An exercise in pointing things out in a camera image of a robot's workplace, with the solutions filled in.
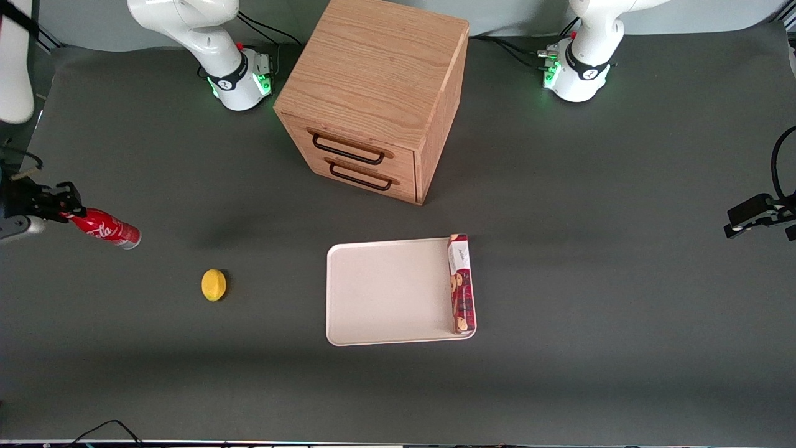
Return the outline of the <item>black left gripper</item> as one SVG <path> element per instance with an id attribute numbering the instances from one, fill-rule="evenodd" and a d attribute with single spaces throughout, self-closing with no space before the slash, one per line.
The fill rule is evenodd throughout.
<path id="1" fill-rule="evenodd" d="M 724 226 L 727 239 L 733 239 L 757 226 L 794 222 L 795 192 L 779 195 L 776 200 L 769 194 L 755 195 L 727 212 L 728 224 Z M 785 229 L 788 241 L 796 241 L 796 225 Z"/>

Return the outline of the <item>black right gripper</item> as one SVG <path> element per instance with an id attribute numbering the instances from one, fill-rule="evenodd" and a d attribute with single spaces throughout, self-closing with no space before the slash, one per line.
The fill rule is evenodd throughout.
<path id="1" fill-rule="evenodd" d="M 88 209 L 83 206 L 73 182 L 56 184 L 54 195 L 49 187 L 36 184 L 31 179 L 3 179 L 1 196 L 3 218 L 25 215 L 45 220 L 63 218 L 64 222 L 82 222 L 88 215 Z"/>

